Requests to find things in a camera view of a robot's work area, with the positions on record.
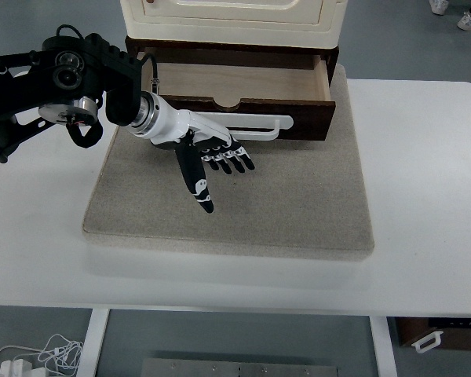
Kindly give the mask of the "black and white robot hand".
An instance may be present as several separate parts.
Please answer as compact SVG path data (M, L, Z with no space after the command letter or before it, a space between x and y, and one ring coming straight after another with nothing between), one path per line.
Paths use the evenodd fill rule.
M227 127L197 112L177 110L155 93L141 93L137 117L126 130L156 148L175 152L188 191L207 213L214 211L214 205L204 163L226 174L255 169L246 149Z

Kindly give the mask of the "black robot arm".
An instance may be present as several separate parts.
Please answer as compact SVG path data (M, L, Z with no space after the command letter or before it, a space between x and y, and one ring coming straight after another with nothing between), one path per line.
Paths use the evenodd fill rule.
M98 111L118 126L131 124L141 106L137 59L100 35L56 34L39 51L0 56L0 163L18 146L56 124L81 148L103 136Z

